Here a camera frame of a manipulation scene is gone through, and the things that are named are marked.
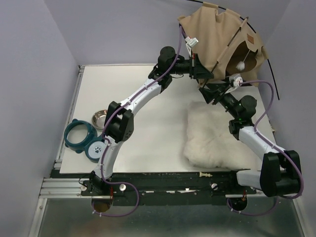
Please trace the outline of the beige pet tent fabric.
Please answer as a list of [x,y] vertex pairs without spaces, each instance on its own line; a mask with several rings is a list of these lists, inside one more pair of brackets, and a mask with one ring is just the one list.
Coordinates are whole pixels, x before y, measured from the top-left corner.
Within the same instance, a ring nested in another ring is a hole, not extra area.
[[240,74],[244,81],[257,80],[268,54],[247,20],[230,9],[220,12],[217,5],[207,2],[191,15],[178,17],[185,34],[198,40],[192,52],[214,75],[213,79],[199,79],[200,86],[233,74]]

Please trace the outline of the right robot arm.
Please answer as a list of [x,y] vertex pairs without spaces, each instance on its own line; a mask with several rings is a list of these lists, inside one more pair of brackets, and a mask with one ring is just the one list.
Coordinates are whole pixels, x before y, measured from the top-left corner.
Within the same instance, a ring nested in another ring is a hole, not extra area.
[[227,83],[208,84],[199,88],[206,103],[220,103],[233,119],[229,121],[229,132],[261,160],[259,171],[242,170],[227,181],[228,190],[239,193],[245,186],[261,190],[267,197],[295,199],[304,189],[299,154],[285,150],[265,137],[253,123],[257,100],[245,95],[237,100],[228,92]]

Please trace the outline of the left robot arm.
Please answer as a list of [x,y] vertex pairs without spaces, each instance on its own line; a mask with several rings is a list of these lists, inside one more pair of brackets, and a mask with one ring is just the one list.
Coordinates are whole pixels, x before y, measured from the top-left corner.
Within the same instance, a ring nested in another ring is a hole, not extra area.
[[208,80],[214,77],[200,61],[198,54],[191,53],[188,59],[179,55],[171,46],[160,50],[157,64],[149,73],[148,79],[132,95],[117,103],[111,102],[98,140],[104,146],[97,167],[89,179],[93,190],[104,195],[109,191],[107,181],[113,174],[118,152],[134,131],[134,117],[151,99],[161,94],[172,82],[173,74],[189,74],[192,79]]

